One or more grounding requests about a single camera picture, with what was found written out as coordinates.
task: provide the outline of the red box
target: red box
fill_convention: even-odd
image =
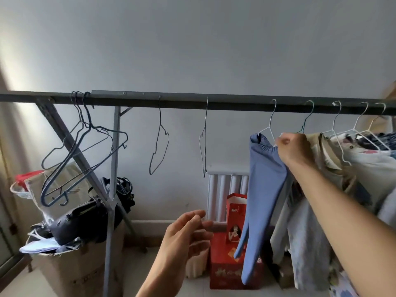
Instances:
[[[248,196],[233,193],[227,196],[227,243],[238,243],[244,227]]]
[[[263,283],[263,261],[259,257],[248,285],[242,283],[241,275],[245,258],[243,250],[234,259],[235,244],[227,244],[227,232],[216,232],[210,243],[210,288],[212,290],[257,290]]]

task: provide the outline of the white radiator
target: white radiator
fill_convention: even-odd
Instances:
[[[208,168],[209,189],[206,218],[215,222],[226,221],[226,198],[229,194],[248,193],[249,172]]]

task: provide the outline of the blue garment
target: blue garment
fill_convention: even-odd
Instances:
[[[240,257],[247,242],[242,282],[247,284],[260,255],[265,230],[270,222],[288,169],[262,134],[250,137],[250,176],[247,193],[245,223],[234,257]]]

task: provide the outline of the tiled floor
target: tiled floor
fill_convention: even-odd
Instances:
[[[125,251],[124,297],[134,297],[148,274],[157,249],[150,249],[145,255],[134,250]],[[328,297],[328,292],[306,293],[295,289],[281,290],[273,282],[259,291],[210,290],[209,278],[186,279],[179,297]],[[56,297],[46,279],[38,269],[28,273],[25,269],[0,293],[0,297]]]

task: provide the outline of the hand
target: hand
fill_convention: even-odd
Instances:
[[[283,133],[275,140],[280,159],[289,167],[308,165],[316,167],[311,144],[305,134]]]
[[[209,231],[196,232],[213,225],[213,221],[201,221],[204,216],[204,210],[190,211],[168,226],[157,257],[136,296],[176,296],[186,276],[187,260],[210,245],[209,242],[192,243],[213,237]]]

